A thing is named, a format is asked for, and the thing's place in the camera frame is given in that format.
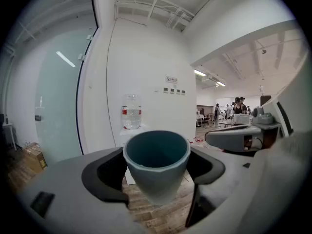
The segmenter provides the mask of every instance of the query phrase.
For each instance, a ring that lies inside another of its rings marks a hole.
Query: sign
[[[166,82],[177,84],[177,78],[166,76]]]

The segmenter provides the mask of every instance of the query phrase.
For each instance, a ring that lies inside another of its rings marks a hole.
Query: glass door
[[[96,27],[56,36],[46,54],[37,83],[36,129],[49,165],[82,155],[76,125],[76,92],[82,60]]]

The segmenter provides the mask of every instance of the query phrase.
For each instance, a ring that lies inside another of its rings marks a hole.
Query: fluorescent light
[[[197,71],[196,69],[194,69],[194,72],[195,72],[195,74],[198,74],[198,75],[200,75],[200,76],[206,76],[206,74],[204,74],[204,73],[202,73],[202,72],[199,72],[199,71]]]
[[[222,82],[220,82],[220,81],[218,81],[217,83],[218,83],[219,85],[223,86],[223,87],[225,86],[225,85],[224,85]]]
[[[60,51],[56,51],[56,53],[58,54],[59,57],[61,57],[69,65],[71,65],[72,67],[75,67],[75,65],[69,59],[67,59]]]

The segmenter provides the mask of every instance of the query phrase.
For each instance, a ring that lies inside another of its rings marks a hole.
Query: plastic water bottle
[[[141,96],[125,95],[122,106],[122,123],[126,129],[136,129],[141,124]]]

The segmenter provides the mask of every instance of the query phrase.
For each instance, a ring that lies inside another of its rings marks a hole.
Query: cardboard box
[[[40,173],[47,167],[40,145],[31,143],[23,148],[25,163],[36,173]]]

